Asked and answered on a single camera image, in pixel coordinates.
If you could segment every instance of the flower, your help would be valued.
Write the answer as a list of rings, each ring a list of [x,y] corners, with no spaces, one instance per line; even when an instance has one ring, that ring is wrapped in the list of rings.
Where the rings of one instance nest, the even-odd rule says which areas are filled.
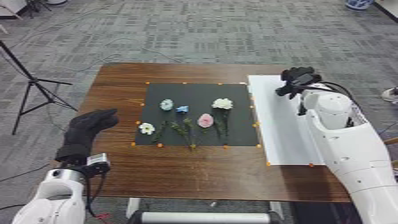
[[[232,101],[227,98],[216,99],[211,107],[229,110],[229,109],[232,109]]]
[[[181,106],[176,108],[177,113],[188,113],[188,106]]]
[[[202,116],[199,117],[199,120],[197,120],[197,125],[202,127],[202,128],[207,128],[211,125],[213,125],[213,117],[209,114],[202,114]]]
[[[154,132],[154,127],[149,123],[142,123],[142,125],[138,126],[140,128],[140,133],[145,135],[151,135]]]
[[[165,99],[160,103],[160,108],[163,111],[168,111],[172,109],[174,103],[170,99]]]

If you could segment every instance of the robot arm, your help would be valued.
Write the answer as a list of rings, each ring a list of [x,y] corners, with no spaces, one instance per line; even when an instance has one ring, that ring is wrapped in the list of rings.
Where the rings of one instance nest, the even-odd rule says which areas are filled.
[[[78,116],[69,123],[64,146],[55,160],[60,167],[48,171],[35,196],[23,206],[12,224],[83,224],[85,208],[90,211],[92,198],[83,203],[83,182],[110,170],[106,155],[90,156],[96,134],[117,124],[115,110],[97,110]]]
[[[314,80],[311,72],[298,73],[295,69],[293,73],[291,79],[305,76],[305,80]],[[362,223],[396,224],[398,185],[387,148],[357,105],[319,80],[295,81],[289,85],[284,89],[295,89],[291,92],[302,94],[300,115],[305,116],[325,165],[350,193]],[[277,90],[279,95],[291,92]]]

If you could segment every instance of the white panel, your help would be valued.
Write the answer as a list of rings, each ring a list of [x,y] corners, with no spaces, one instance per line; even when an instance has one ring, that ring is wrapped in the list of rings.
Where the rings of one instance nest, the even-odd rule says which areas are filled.
[[[248,83],[270,165],[323,165],[305,116],[296,116],[298,96],[289,100],[287,96],[275,94],[275,89],[284,85],[280,76],[250,75]]]

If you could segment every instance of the gray carpet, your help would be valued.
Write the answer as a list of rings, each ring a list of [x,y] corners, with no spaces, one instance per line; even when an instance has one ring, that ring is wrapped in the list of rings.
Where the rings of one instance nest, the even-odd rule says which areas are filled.
[[[279,64],[286,68],[312,66],[327,80],[348,87],[378,130],[396,121],[396,106],[378,95],[398,85],[398,27],[375,7],[353,12],[341,0],[71,0],[51,10],[33,19],[23,16],[23,21],[1,21],[10,34],[0,34],[0,39],[14,46],[35,75],[72,82],[58,93],[76,107],[106,62]],[[3,59],[0,69],[3,178],[53,158],[62,131],[48,113],[62,127],[74,113],[56,106],[37,110],[10,136],[24,78]],[[30,106],[40,100],[32,92]],[[383,138],[396,135],[398,127]],[[398,159],[394,147],[391,156]],[[0,183],[0,207],[26,202],[42,175],[44,170]],[[101,199],[97,206],[122,214],[124,203],[124,199]],[[149,208],[158,203],[149,201]],[[183,202],[161,203],[177,206]],[[206,209],[204,202],[192,202],[192,206]],[[234,207],[255,210],[261,206],[243,203]],[[0,211],[0,223],[8,223],[14,212]]]

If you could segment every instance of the camera tripod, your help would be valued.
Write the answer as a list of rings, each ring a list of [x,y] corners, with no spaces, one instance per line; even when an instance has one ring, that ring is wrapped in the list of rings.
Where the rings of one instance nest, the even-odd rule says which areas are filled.
[[[65,100],[56,96],[56,94],[48,90],[48,88],[40,85],[40,82],[46,83],[55,83],[56,85],[71,85],[71,83],[67,82],[58,82],[48,79],[39,79],[32,76],[5,44],[3,41],[0,40],[0,47],[12,59],[12,62],[21,70],[21,75],[26,77],[28,79],[28,85],[26,85],[26,90],[24,90],[24,95],[23,95],[23,100],[21,100],[21,106],[19,106],[19,111],[17,111],[17,117],[16,117],[16,123],[14,123],[14,128],[12,128],[12,135],[16,134],[16,130],[17,130],[17,125],[19,125],[19,120],[21,120],[21,116],[30,113],[35,109],[39,109],[40,107],[44,107],[49,103],[56,104],[58,106],[65,107],[67,109],[76,110],[76,108],[71,106],[71,104],[65,102]],[[39,89],[39,92],[46,98],[46,102],[40,103],[35,107],[32,107],[30,109],[24,110],[24,104],[26,104],[26,99],[28,99],[28,93],[30,93],[30,89],[32,87],[35,87]]]

